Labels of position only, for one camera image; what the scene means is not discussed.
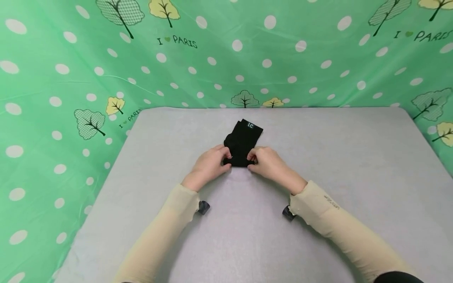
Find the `wrist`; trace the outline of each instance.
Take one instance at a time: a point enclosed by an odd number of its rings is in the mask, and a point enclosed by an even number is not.
[[[203,179],[194,172],[187,174],[187,176],[181,182],[181,185],[183,187],[186,187],[187,189],[194,192],[199,192],[205,184],[206,182],[204,182]]]

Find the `hand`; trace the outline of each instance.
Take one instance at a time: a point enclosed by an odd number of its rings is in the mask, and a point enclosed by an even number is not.
[[[247,160],[258,162],[247,168],[287,188],[291,194],[297,195],[307,185],[299,174],[288,167],[277,152],[270,147],[256,147],[247,155]]]
[[[230,149],[223,144],[203,153],[195,162],[192,171],[181,182],[181,185],[198,192],[209,181],[231,169],[231,164],[221,165],[225,157],[231,158],[231,153]]]

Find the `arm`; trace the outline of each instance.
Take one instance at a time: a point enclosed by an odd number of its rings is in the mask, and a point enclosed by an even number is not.
[[[230,150],[218,145],[198,158],[192,171],[170,192],[156,218],[129,251],[113,283],[154,283],[167,251],[198,210],[198,191],[230,170],[231,164],[221,165],[225,157],[231,158]]]
[[[314,182],[305,181],[278,154],[267,147],[252,149],[247,157],[258,161],[249,169],[291,192],[290,211],[302,217],[323,237],[334,242],[352,263],[373,282],[390,271],[412,273],[403,259],[377,234],[337,205]]]

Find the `tree print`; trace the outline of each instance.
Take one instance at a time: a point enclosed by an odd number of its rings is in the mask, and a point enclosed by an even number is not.
[[[409,8],[411,3],[412,0],[387,0],[387,2],[382,4],[368,21],[369,25],[379,25],[373,36],[377,35],[385,21],[404,12],[404,10]]]
[[[412,104],[417,106],[420,112],[413,118],[417,119],[422,116],[426,120],[437,121],[443,114],[443,106],[447,103],[452,93],[451,88],[445,88],[441,91],[430,91],[420,94],[412,100]]]
[[[231,103],[247,108],[247,106],[258,105],[260,102],[248,91],[241,91],[238,95],[231,98]]]
[[[92,112],[88,109],[77,109],[74,111],[74,116],[77,119],[79,135],[83,137],[83,139],[91,139],[97,132],[101,133],[103,136],[106,135],[101,131],[101,127],[104,125],[106,117],[100,112]]]
[[[124,107],[124,104],[126,102],[122,99],[116,98],[116,97],[109,97],[107,101],[107,109],[106,113],[107,115],[112,115],[115,114],[116,112],[120,112],[121,114],[124,114],[121,109]]]
[[[149,2],[149,12],[151,13],[151,15],[158,18],[167,19],[171,28],[173,27],[173,25],[171,24],[170,19],[181,18],[178,10],[175,6],[173,6],[170,0],[151,0]]]
[[[127,26],[139,23],[145,17],[137,1],[96,0],[96,5],[107,20],[117,25],[123,25],[129,33],[130,38],[134,39]]]
[[[268,100],[265,103],[263,103],[263,106],[270,107],[270,108],[279,107],[279,106],[283,106],[283,105],[284,105],[284,103],[277,97],[274,97],[271,100]]]
[[[453,0],[420,0],[419,6],[427,9],[436,9],[429,19],[432,22],[440,9],[453,10]]]
[[[439,135],[438,138],[433,139],[432,141],[435,142],[436,140],[442,140],[444,144],[449,147],[453,147],[453,123],[440,123],[437,126],[437,134]]]

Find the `person's right hand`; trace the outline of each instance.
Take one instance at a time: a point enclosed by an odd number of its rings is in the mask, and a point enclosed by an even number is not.
[[[250,171],[277,182],[293,195],[301,193],[307,185],[307,181],[289,168],[277,152],[270,147],[258,146],[252,149],[247,155],[247,160],[257,162],[255,165],[247,166]]]

